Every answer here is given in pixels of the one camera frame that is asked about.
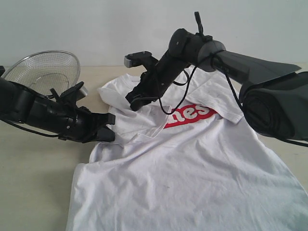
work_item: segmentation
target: white t-shirt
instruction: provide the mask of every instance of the white t-shirt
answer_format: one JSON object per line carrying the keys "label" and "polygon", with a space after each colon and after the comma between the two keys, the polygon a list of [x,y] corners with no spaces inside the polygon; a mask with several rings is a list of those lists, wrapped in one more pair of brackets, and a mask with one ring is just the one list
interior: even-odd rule
{"label": "white t-shirt", "polygon": [[[258,140],[224,76],[196,70],[170,116],[158,102],[130,109],[138,82],[124,75],[99,89],[116,138],[76,167],[67,231],[308,230],[306,192]],[[184,91],[172,85],[165,109]]]}

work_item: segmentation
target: table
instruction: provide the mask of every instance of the table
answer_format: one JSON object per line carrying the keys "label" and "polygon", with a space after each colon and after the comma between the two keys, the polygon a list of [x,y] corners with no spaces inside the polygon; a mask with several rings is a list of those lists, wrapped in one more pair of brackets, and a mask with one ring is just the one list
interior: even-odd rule
{"label": "table", "polygon": [[[308,64],[298,64],[308,70]],[[77,102],[105,113],[96,89],[125,73],[139,76],[143,67],[82,67],[81,81],[89,95]],[[259,136],[288,165],[308,190],[308,148]],[[87,163],[94,143],[45,138],[0,122],[1,230],[64,231],[75,166]]]}

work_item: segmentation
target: red logo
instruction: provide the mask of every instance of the red logo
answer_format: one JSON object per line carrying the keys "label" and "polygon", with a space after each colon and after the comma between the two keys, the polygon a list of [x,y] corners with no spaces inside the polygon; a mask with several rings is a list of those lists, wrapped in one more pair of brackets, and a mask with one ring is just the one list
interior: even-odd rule
{"label": "red logo", "polygon": [[208,107],[202,107],[195,104],[187,105],[177,109],[172,115],[170,115],[164,128],[195,123],[200,119],[207,119],[215,113],[217,112]]}

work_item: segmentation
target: white wall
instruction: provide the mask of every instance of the white wall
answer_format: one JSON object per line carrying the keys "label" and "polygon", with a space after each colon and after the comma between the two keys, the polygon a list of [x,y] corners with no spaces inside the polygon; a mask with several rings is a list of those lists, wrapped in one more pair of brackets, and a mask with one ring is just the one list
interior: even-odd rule
{"label": "white wall", "polygon": [[0,65],[43,50],[67,50],[82,65],[122,65],[142,50],[156,58],[178,28],[205,33],[229,51],[308,62],[308,0],[5,0]]}

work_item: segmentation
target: wire mesh basket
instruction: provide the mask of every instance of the wire mesh basket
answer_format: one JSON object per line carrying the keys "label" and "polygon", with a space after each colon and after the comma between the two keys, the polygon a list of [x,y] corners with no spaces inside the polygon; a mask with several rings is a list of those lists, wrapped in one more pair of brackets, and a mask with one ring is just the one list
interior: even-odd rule
{"label": "wire mesh basket", "polygon": [[80,74],[78,58],[66,51],[42,51],[14,64],[3,78],[50,96],[54,88],[60,95],[76,85]]}

